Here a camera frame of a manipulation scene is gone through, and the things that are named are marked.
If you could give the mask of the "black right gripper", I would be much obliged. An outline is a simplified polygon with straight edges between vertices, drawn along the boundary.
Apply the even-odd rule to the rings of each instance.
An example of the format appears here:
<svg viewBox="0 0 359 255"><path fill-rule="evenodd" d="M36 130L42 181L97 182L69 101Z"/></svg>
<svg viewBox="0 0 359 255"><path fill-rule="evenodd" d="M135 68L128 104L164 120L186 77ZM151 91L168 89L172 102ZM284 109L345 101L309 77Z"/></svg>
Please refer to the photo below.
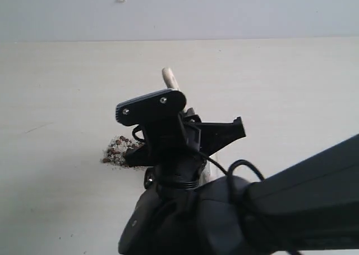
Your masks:
<svg viewBox="0 0 359 255"><path fill-rule="evenodd" d="M242 118L231 123L201 122L196 114L179 114L143 126L145 144L128 148L124 159L130 167L149 167L144 188L157 183L164 188L195 189L205 167L197 154L211 156L246 136Z"/></svg>

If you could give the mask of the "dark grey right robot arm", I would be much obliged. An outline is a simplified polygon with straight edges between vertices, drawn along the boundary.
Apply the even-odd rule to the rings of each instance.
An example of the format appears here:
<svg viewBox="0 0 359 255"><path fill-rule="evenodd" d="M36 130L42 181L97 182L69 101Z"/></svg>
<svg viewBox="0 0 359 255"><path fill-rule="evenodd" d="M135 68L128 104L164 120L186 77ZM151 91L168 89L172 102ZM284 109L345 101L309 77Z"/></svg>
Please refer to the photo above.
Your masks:
<svg viewBox="0 0 359 255"><path fill-rule="evenodd" d="M210 155L243 138L241 119L205 123L182 113L129 122L145 142L145 191L119 254L273 254L358 248L358 136L264 178L247 160L200 184Z"/></svg>

